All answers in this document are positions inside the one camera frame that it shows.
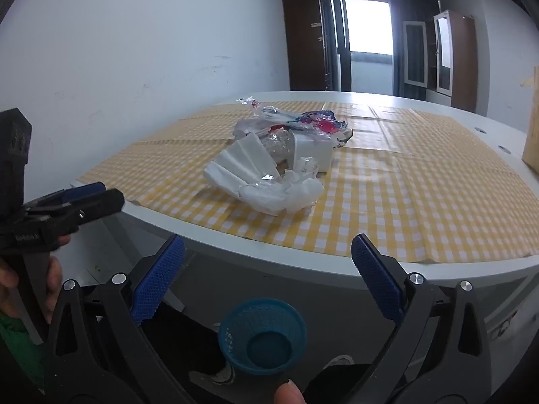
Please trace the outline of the person's left hand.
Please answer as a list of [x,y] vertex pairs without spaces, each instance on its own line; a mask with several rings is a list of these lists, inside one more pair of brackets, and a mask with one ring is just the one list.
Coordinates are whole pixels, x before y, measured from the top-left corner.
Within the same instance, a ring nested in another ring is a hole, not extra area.
[[[44,304],[45,318],[49,323],[52,319],[59,293],[62,287],[62,268],[55,256],[49,256],[49,268],[46,275],[46,301]],[[19,318],[18,310],[14,306],[10,291],[18,287],[19,278],[15,271],[2,260],[0,267],[0,307],[1,312],[7,316]]]

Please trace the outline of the person's right hand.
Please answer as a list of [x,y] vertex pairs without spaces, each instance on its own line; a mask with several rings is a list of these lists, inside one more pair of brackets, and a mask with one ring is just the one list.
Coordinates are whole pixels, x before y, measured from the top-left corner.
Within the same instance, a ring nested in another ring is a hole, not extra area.
[[277,388],[274,397],[274,404],[305,404],[302,392],[296,384],[289,379]]

